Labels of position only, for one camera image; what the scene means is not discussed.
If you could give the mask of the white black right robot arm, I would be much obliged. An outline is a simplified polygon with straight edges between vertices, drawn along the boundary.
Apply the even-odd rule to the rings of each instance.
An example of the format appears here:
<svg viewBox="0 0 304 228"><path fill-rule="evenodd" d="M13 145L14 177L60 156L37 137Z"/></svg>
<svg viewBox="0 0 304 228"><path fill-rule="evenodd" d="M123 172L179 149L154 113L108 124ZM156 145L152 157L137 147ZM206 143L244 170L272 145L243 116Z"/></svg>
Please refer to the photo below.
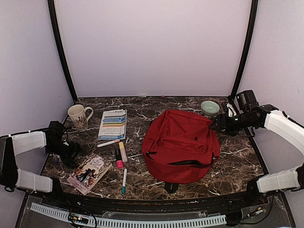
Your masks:
<svg viewBox="0 0 304 228"><path fill-rule="evenodd" d="M239 131L251 128L268 130L259 134L257 141L263 149L262 157L270 174L257 177L247 183L242 201L253 206L261 193L274 191L298 191L304 188L304 127L285 111L271 104L260 105L252 90L236 95L239 114L227 110L217 115L210 129L236 136Z"/></svg>

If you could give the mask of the Taming of the Shrew book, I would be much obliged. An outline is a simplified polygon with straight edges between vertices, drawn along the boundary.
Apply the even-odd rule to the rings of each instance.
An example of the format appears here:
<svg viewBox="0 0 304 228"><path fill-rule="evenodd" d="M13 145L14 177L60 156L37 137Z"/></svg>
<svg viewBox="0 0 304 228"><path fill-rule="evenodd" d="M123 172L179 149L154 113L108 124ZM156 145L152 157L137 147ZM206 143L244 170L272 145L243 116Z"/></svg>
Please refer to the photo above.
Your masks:
<svg viewBox="0 0 304 228"><path fill-rule="evenodd" d="M92 153L68 177L67 182L86 195L111 168L110 161Z"/></svg>

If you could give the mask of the red student backpack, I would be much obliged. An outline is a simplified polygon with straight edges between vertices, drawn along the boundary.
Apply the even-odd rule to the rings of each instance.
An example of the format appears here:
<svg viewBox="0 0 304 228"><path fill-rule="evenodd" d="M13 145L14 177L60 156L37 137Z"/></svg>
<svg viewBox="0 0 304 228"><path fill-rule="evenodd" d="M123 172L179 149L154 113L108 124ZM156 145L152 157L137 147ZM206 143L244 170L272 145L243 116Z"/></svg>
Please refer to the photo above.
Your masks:
<svg viewBox="0 0 304 228"><path fill-rule="evenodd" d="M202 115L166 110L150 125L142 142L149 173L168 183L201 180L220 157L212 121Z"/></svg>

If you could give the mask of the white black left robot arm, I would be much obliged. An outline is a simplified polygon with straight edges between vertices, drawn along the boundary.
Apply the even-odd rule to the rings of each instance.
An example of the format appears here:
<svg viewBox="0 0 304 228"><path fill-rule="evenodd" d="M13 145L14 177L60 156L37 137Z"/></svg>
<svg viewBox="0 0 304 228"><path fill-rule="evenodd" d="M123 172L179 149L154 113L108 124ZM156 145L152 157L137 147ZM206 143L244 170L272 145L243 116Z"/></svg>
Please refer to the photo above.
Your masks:
<svg viewBox="0 0 304 228"><path fill-rule="evenodd" d="M49 193L57 207L67 203L59 179L40 174L48 155L56 155L68 168L76 168L75 158L81 152L79 143L67 139L68 128L51 121L47 128L14 133L0 138L0 184L7 192L21 189Z"/></svg>

